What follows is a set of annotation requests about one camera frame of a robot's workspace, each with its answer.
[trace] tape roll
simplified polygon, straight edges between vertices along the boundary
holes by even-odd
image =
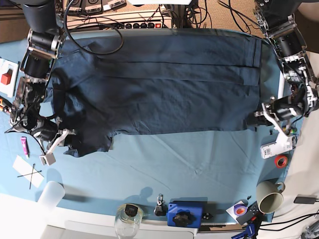
[[[234,206],[234,214],[236,216],[242,216],[247,212],[247,207],[245,204],[237,204]]]
[[[288,158],[284,155],[278,155],[275,158],[275,165],[277,168],[284,168],[288,164]]]

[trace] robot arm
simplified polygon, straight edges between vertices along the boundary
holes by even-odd
[[[305,1],[255,0],[254,13],[258,24],[273,47],[284,78],[291,86],[292,94],[277,100],[272,98],[269,103],[262,103],[263,110],[255,112],[254,116],[259,120],[257,124],[272,123],[280,132],[281,143],[285,143],[288,139],[287,133],[280,126],[281,121],[289,121],[294,117],[307,117],[311,111],[319,107],[318,79],[309,63],[306,55],[307,45],[293,15],[301,2]]]
[[[64,42],[63,29],[56,24],[54,0],[18,0],[22,5],[25,18],[30,25],[27,37],[28,46],[22,60],[17,93],[10,112],[10,124],[13,130],[27,131],[42,145],[49,142],[48,150],[40,156],[42,164],[55,162],[54,148],[63,142],[70,133],[60,130],[59,121],[51,120],[55,116],[42,117],[39,114],[40,103],[43,102],[46,87],[51,77],[59,48]]]

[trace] white mug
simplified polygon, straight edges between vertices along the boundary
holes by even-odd
[[[257,185],[256,199],[259,211],[262,213],[272,213],[277,210],[284,201],[282,192],[285,189],[285,184],[279,182],[273,184],[269,181],[263,181]]]

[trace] blue box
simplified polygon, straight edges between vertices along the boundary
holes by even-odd
[[[191,223],[187,228],[199,228],[203,215],[203,204],[200,202],[172,202],[168,205],[167,225],[177,227],[173,218],[181,212],[189,213]]]

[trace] light blue tablecloth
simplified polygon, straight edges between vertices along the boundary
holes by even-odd
[[[138,34],[171,34],[164,31],[136,31]],[[103,35],[112,35],[104,31]],[[26,50],[26,41],[0,44],[0,56],[17,62]],[[261,73],[262,100],[277,95],[279,68],[272,50],[263,46]],[[51,114],[50,104],[43,104],[41,113]],[[207,211],[214,215],[212,222],[234,222],[225,212],[234,203],[255,201],[259,181],[286,176],[277,169],[273,159],[264,160],[260,145],[272,141],[271,127],[257,131],[206,131],[163,135],[117,135],[108,153],[96,152],[82,158],[63,155],[65,148],[56,149],[57,162],[42,166],[40,150],[28,138],[31,157],[45,177],[40,188],[32,186],[13,168],[17,155],[23,156],[18,133],[6,134],[9,117],[0,114],[0,192],[29,200],[37,200],[46,181],[63,183],[66,196],[59,207],[91,213],[114,215],[123,203],[144,205],[153,216],[159,193],[169,202],[173,199],[208,202]]]

